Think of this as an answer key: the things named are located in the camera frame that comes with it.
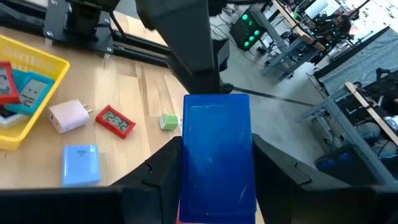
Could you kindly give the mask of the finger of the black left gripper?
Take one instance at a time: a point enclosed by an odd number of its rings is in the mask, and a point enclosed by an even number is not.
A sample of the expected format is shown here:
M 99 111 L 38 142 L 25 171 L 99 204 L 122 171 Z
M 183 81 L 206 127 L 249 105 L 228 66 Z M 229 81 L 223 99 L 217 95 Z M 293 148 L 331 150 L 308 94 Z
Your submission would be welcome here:
M 167 65 L 189 93 L 221 92 L 208 1 L 137 0 L 136 10 L 144 26 L 167 44 Z
M 214 40 L 214 56 L 219 72 L 222 72 L 228 67 L 229 59 L 229 40 Z

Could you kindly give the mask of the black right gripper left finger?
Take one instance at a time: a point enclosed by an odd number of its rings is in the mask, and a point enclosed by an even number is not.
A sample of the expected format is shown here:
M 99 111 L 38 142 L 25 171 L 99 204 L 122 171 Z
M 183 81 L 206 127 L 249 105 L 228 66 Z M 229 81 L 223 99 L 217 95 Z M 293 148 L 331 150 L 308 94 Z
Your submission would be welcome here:
M 114 185 L 124 223 L 175 224 L 182 189 L 182 138 L 172 138 Z

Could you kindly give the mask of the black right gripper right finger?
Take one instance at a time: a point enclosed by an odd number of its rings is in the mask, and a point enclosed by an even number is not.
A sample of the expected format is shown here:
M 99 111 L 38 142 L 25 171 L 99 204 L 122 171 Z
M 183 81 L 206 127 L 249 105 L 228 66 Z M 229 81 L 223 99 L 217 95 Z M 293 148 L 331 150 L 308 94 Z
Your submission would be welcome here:
M 252 135 L 256 198 L 265 224 L 290 223 L 295 197 L 349 186 Z

